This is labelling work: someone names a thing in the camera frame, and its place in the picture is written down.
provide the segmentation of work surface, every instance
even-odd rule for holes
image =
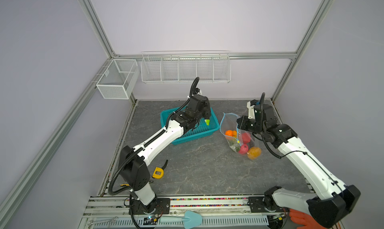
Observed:
[[[184,101],[140,101],[130,123],[124,145],[135,146],[161,128],[160,112],[179,107]],[[247,115],[247,101],[210,101],[220,123],[223,113]],[[161,195],[176,194],[264,194],[273,187],[310,192],[304,177],[288,158],[277,159],[262,142],[262,154],[255,160],[240,155],[228,146],[219,130],[213,135],[179,145],[168,145],[149,165],[152,175],[155,167],[162,167],[168,159],[162,179],[153,179],[153,191]],[[125,183],[121,176],[114,190]]]

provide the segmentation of white wall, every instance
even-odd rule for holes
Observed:
[[[289,62],[289,59],[231,60],[231,82],[199,82],[197,87],[209,99],[258,98],[262,92],[271,97]],[[140,76],[133,94],[136,99],[185,99],[190,86],[191,83],[145,84]]]
[[[311,152],[362,195],[347,229],[382,228],[384,0],[336,0],[277,107]]]
[[[117,54],[296,51],[321,0],[91,0]]]
[[[0,202],[103,65],[77,0],[0,0]]]
[[[96,196],[130,109],[96,91],[32,188],[9,229],[74,229]]]

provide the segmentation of mesh basket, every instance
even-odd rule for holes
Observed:
[[[169,114],[171,114],[172,112],[174,112],[177,109],[178,109],[178,107],[173,108],[173,109],[168,109],[168,110],[162,111],[160,113],[160,122],[161,122],[162,127],[165,126],[166,120],[167,120]],[[209,118],[209,120],[210,120],[209,126],[207,126],[207,124],[204,121],[204,118],[202,118],[200,120],[200,124],[198,127],[196,127],[194,130],[189,130],[184,135],[182,135],[179,138],[177,138],[176,140],[172,141],[172,144],[177,145],[177,144],[184,143],[187,141],[192,141],[192,140],[195,140],[198,138],[202,138],[204,136],[212,135],[220,127],[218,120],[217,120],[215,113],[212,110],[212,108],[211,108],[211,117]]]
[[[135,59],[113,59],[96,86],[106,99],[129,99],[139,73]]]
[[[202,82],[230,82],[229,54],[199,56],[145,56],[141,63],[144,83],[192,82],[200,77]]]

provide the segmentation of white wire basket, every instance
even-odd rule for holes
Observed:
[[[144,83],[192,82],[196,77],[200,82],[230,82],[229,53],[148,55],[141,63]]]
[[[113,59],[96,86],[105,99],[129,99],[139,74],[135,59]]]

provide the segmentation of robotic arm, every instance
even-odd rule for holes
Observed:
[[[188,100],[171,113],[166,125],[139,145],[124,147],[120,153],[119,167],[108,187],[109,195],[130,190],[131,195],[141,202],[148,213],[155,210],[156,194],[149,184],[150,174],[147,166],[173,140],[195,128],[202,118],[209,123],[211,116],[207,97],[196,88],[197,77],[190,89]],[[264,105],[264,93],[260,101],[247,103],[248,116],[237,120],[238,129],[250,131],[263,141],[272,155],[281,159],[287,157],[309,180],[316,193],[298,193],[279,186],[264,193],[264,207],[274,212],[278,207],[288,207],[311,215],[320,225],[330,228],[349,214],[355,206],[360,191],[354,186],[347,186],[321,164],[306,148],[290,126],[278,124],[272,106]],[[282,155],[276,154],[267,144],[270,142]],[[130,186],[113,191],[118,175]]]

